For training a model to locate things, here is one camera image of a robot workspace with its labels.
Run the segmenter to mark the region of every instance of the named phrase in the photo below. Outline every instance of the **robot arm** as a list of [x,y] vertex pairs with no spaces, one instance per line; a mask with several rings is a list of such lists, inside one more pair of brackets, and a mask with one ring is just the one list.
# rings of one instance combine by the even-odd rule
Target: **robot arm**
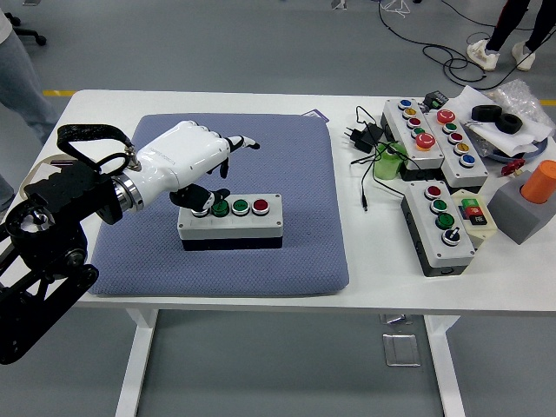
[[[105,138],[122,142],[124,152],[94,162],[71,145]],[[226,138],[194,122],[180,122],[138,153],[121,130],[106,125],[62,126],[58,147],[77,161],[26,186],[28,199],[0,224],[0,242],[10,238],[0,254],[0,277],[18,256],[30,269],[11,287],[0,283],[2,364],[21,358],[95,283],[98,270],[85,264],[81,220],[97,213],[114,224],[126,210],[144,209],[164,192],[181,207],[209,207],[229,191],[208,191],[194,181],[218,167],[225,177],[233,151],[259,145],[244,136]],[[118,158],[123,159],[119,168],[102,172],[104,163]],[[47,297],[54,281],[61,283]]]

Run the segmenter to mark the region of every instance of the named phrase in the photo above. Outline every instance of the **power adapter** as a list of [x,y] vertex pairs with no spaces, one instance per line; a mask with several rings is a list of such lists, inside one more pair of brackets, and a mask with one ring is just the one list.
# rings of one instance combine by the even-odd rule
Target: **power adapter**
[[368,123],[364,130],[351,129],[349,139],[354,141],[354,145],[358,150],[370,154],[383,133],[384,130],[380,126]]

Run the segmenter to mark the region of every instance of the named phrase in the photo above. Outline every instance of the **white robotic hand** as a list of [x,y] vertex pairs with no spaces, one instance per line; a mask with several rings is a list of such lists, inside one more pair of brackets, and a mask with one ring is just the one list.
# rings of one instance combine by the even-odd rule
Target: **white robotic hand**
[[[193,182],[219,165],[221,175],[225,177],[229,154],[246,147],[258,149],[260,145],[245,136],[222,137],[195,122],[179,122],[139,150],[123,173],[113,178],[122,211],[141,210],[161,193],[174,194],[179,191],[180,197],[185,196],[184,192],[195,192],[194,207],[191,208],[210,207],[214,202],[228,196],[229,192],[209,192],[195,186]],[[200,190],[207,193],[201,195],[201,202],[198,194]],[[172,201],[182,205],[174,198]]]

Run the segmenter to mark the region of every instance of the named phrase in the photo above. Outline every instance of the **black tape roll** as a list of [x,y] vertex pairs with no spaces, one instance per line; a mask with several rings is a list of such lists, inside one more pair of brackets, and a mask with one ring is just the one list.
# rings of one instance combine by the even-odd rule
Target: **black tape roll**
[[502,108],[495,104],[482,104],[471,110],[471,118],[477,122],[496,122],[500,116]]
[[496,127],[500,132],[507,133],[508,135],[517,133],[521,129],[521,126],[523,126],[523,122],[520,118],[515,115],[510,115],[509,113],[502,114],[494,123],[496,123]]

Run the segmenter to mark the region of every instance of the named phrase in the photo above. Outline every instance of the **blue cushion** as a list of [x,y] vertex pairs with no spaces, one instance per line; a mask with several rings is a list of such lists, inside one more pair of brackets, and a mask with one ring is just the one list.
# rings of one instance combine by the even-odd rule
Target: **blue cushion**
[[284,215],[279,249],[186,252],[168,195],[139,213],[103,224],[92,263],[100,277],[90,290],[106,295],[313,295],[348,284],[330,137],[318,117],[186,114],[145,116],[133,142],[140,149],[182,120],[223,136],[243,135],[261,148],[230,156],[197,183],[232,194],[278,193]]

